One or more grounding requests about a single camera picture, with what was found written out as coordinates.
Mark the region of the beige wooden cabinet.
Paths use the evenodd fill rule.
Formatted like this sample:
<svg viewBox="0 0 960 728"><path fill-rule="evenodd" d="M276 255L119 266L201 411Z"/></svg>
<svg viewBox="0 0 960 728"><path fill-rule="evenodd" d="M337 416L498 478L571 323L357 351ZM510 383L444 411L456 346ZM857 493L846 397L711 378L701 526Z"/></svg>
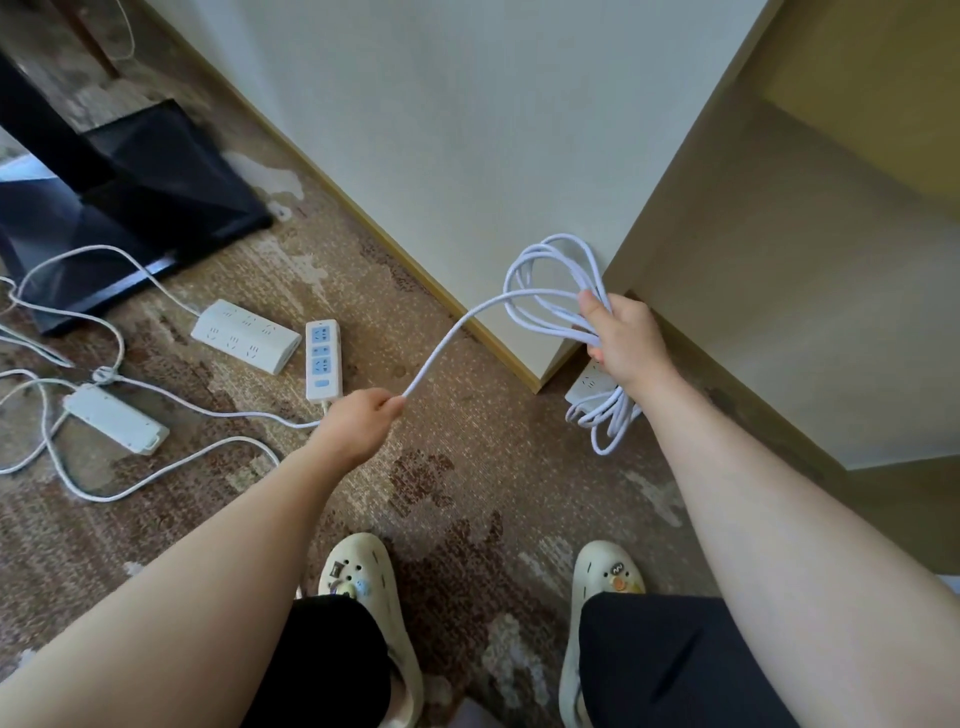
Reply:
<svg viewBox="0 0 960 728"><path fill-rule="evenodd" d="M960 0L766 0L605 273L718 406L960 581Z"/></svg>

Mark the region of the person's left forearm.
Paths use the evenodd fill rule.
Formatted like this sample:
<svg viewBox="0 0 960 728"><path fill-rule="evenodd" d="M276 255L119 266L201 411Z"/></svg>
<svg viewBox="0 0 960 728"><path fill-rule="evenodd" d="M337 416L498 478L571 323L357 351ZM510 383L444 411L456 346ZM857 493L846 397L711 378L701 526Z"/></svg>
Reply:
<svg viewBox="0 0 960 728"><path fill-rule="evenodd" d="M0 684L0 728L239 728L337 485L378 452L306 444Z"/></svg>

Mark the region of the person's left hand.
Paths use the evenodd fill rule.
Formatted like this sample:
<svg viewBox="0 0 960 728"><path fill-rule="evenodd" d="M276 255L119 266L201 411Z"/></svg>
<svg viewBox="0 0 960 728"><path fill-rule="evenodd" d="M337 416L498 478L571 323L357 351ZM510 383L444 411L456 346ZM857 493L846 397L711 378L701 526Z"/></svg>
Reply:
<svg viewBox="0 0 960 728"><path fill-rule="evenodd" d="M369 401L370 389L357 390L337 400L324 415L313 440L325 453L352 470L370 460L386 443L394 421L379 419Z"/></svg>

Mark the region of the narrow white power strip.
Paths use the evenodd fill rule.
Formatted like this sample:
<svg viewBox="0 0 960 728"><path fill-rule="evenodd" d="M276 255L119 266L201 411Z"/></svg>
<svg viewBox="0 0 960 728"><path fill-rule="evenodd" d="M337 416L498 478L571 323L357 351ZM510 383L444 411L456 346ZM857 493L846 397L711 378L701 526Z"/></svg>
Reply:
<svg viewBox="0 0 960 728"><path fill-rule="evenodd" d="M169 436L167 426L95 384L66 395L63 409L134 455L152 455Z"/></svg>

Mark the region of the brown wooden furniture leg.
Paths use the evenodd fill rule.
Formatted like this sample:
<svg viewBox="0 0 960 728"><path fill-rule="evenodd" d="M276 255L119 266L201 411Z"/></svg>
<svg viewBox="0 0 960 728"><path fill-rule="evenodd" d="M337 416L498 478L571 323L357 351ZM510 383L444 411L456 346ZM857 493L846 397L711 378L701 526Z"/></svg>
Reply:
<svg viewBox="0 0 960 728"><path fill-rule="evenodd" d="M121 71L114 61L109 58L106 50L91 32L73 0L50 0L50 2L83 49L90 54L107 77L112 80L122 78Z"/></svg>

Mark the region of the black stand base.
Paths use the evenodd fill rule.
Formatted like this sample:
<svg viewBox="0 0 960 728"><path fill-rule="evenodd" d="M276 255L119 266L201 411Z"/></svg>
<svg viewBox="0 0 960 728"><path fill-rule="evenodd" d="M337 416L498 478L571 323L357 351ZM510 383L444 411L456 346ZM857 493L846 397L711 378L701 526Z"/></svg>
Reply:
<svg viewBox="0 0 960 728"><path fill-rule="evenodd" d="M78 131L0 51L0 261L38 306L99 314L274 222L266 204L174 100Z"/></svg>

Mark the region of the black trousers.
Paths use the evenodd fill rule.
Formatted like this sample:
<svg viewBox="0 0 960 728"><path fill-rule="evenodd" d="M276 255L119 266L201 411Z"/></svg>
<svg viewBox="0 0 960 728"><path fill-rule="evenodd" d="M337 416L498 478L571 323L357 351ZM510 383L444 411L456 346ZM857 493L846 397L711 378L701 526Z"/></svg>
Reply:
<svg viewBox="0 0 960 728"><path fill-rule="evenodd" d="M594 728L799 728L716 597L601 593L584 603L580 683ZM241 728L379 728L387 643L358 601L294 601Z"/></svg>

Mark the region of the wooden baseboard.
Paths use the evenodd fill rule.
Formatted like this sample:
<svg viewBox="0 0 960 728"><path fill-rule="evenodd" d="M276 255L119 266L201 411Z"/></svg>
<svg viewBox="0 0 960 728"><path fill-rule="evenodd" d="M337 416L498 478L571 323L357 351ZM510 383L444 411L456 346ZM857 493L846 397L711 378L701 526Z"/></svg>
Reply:
<svg viewBox="0 0 960 728"><path fill-rule="evenodd" d="M285 152L296 157L298 162L306 167L324 192L334 199L342 208L349 211L352 217L363 227L365 232L390 255L396 259L406 274L417 282L424 290L434 297L447 313L457 318L466 314L466 309L453 297L450 292L426 271L414 258L398 244L366 211L320 167L312 158L295 144L279 127L277 127L259 108L225 76L218 67L210 62L173 24L171 24L149 0L130 0L140 8L140 11L156 23L182 52L187 54L202 71L213 79L213 82L224 92L228 93L245 111L251 115L257 124L268 134ZM520 358L493 334L480 321L466 321L462 328L477 342L490 351L504 366L506 366L526 387L534 394L539 393L547 383L562 370L571 358L578 356L580 345L564 344L560 347L547 368L541 375L535 375Z"/></svg>

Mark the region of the wide white power strip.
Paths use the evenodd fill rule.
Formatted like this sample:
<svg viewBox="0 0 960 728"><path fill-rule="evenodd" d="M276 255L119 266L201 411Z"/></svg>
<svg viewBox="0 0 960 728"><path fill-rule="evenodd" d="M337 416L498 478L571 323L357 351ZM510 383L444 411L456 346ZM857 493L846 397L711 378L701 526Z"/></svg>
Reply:
<svg viewBox="0 0 960 728"><path fill-rule="evenodd" d="M301 334L222 298L200 313L191 337L273 376L302 342Z"/></svg>

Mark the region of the person's left cream clog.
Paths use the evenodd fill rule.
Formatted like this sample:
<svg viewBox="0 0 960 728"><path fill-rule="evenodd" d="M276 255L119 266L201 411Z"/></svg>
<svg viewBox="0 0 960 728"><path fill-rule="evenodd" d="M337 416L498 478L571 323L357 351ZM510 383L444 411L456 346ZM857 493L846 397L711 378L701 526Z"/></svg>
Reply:
<svg viewBox="0 0 960 728"><path fill-rule="evenodd" d="M416 728L425 707L424 675L404 622L386 545L366 532L338 542L321 570L318 595L361 604L384 639L390 660L390 709L378 728Z"/></svg>

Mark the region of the person's cream clog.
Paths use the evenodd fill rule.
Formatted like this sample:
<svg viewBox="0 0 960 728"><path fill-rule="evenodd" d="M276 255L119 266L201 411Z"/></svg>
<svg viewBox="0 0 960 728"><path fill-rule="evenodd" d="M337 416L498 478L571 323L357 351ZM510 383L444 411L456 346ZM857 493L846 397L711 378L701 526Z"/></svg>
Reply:
<svg viewBox="0 0 960 728"><path fill-rule="evenodd" d="M641 570L628 552L607 540L587 543L573 568L570 625L558 685L558 710L565 728L594 728L583 697L579 628L586 602L599 594L645 594Z"/></svg>
<svg viewBox="0 0 960 728"><path fill-rule="evenodd" d="M425 707L424 675L404 622L386 545L366 532L338 542L321 570L318 595L361 604L384 639L390 660L390 709L378 728L416 728Z"/></svg>

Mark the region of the small white power strip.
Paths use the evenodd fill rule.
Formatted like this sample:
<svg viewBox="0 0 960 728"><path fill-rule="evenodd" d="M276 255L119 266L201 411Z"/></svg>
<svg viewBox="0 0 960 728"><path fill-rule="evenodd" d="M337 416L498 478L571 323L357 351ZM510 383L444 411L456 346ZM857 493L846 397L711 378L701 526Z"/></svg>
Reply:
<svg viewBox="0 0 960 728"><path fill-rule="evenodd" d="M564 395L571 407L581 407L590 412L603 406L616 392L618 383L595 360L583 368L582 372Z"/></svg>

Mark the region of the blue-faced white power strip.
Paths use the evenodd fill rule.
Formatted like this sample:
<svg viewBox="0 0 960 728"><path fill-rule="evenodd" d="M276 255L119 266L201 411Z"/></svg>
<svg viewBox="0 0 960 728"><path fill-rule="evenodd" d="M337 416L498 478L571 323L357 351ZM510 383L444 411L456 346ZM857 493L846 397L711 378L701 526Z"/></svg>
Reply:
<svg viewBox="0 0 960 728"><path fill-rule="evenodd" d="M344 394L340 326L333 319L309 321L305 345L305 397L308 403L333 403Z"/></svg>

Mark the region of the person's right cream clog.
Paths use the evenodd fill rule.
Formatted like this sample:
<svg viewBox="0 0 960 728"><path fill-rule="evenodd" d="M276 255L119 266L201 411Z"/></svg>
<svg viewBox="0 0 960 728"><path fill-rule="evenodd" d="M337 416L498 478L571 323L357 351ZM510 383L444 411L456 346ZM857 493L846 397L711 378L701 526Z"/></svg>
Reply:
<svg viewBox="0 0 960 728"><path fill-rule="evenodd" d="M587 543L573 568L570 625L558 685L558 710L565 728L594 728L583 697L579 628L586 602L599 594L645 594L641 570L628 552L607 540Z"/></svg>

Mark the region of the person's right forearm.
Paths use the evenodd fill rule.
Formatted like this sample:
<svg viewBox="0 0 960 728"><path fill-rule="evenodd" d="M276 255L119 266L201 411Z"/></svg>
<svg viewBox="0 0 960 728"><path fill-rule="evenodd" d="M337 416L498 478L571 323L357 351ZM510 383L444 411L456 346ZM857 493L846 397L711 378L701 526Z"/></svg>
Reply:
<svg viewBox="0 0 960 728"><path fill-rule="evenodd" d="M641 407L727 608L803 728L960 728L960 597L671 367Z"/></svg>

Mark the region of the person's right hand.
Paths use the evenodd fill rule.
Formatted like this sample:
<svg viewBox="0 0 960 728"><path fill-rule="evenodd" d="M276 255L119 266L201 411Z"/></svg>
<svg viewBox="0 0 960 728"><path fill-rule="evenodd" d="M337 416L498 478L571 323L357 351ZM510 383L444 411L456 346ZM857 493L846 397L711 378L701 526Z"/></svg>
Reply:
<svg viewBox="0 0 960 728"><path fill-rule="evenodd" d="M675 373L665 340L649 306L617 294L607 296L608 306L590 290L582 290L578 303L582 318L599 339L606 356L606 372L634 399Z"/></svg>

